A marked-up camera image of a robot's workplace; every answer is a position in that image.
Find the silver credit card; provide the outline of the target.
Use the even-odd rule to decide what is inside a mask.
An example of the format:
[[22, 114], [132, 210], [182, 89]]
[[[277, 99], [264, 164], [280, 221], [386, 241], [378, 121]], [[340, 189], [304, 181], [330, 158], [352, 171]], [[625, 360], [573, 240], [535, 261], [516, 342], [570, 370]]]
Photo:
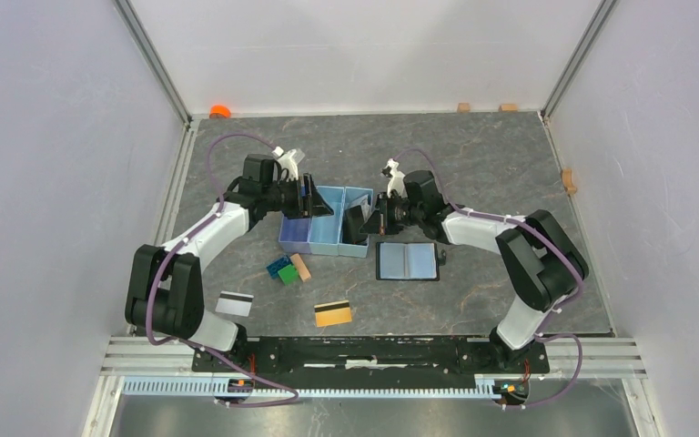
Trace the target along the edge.
[[222, 291], [218, 296], [215, 312], [247, 317], [251, 311], [253, 300], [253, 295]]

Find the black card holder wallet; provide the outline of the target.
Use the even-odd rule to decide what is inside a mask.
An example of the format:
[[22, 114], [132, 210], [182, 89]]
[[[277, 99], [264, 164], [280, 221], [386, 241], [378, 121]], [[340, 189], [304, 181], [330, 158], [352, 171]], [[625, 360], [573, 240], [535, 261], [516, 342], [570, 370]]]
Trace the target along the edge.
[[446, 251], [435, 243], [376, 244], [376, 280], [439, 281], [440, 268], [446, 262]]

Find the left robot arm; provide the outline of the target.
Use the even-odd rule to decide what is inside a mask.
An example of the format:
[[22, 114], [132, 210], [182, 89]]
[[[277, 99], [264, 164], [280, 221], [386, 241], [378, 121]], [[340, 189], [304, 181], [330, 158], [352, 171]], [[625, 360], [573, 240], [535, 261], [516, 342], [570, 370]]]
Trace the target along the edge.
[[203, 272], [270, 212], [287, 219], [333, 215], [312, 176], [299, 172], [303, 158], [299, 149], [246, 156], [241, 176], [200, 221], [160, 246], [138, 248], [124, 309], [127, 323], [214, 349], [226, 370], [242, 369], [249, 359], [249, 346], [239, 339], [243, 329], [207, 309]]

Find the gold credit card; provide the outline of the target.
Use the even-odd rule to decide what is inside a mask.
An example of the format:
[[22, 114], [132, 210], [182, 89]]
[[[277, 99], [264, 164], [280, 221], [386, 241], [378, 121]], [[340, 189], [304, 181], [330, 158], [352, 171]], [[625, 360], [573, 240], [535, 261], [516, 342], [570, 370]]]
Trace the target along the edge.
[[314, 306], [315, 323], [318, 328], [325, 328], [352, 322], [350, 303], [340, 300]]

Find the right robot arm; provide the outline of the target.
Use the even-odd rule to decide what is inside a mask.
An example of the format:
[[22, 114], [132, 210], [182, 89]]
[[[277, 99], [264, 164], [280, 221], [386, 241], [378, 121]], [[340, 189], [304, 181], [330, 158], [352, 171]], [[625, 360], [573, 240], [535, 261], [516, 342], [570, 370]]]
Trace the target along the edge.
[[483, 213], [447, 200], [429, 170], [404, 174], [388, 164], [382, 174], [388, 186], [376, 197], [364, 231], [394, 235], [417, 227], [434, 241], [501, 257], [515, 298], [491, 332], [489, 357], [496, 369], [515, 370], [549, 314], [582, 291], [589, 276], [582, 253], [547, 210], [528, 216]]

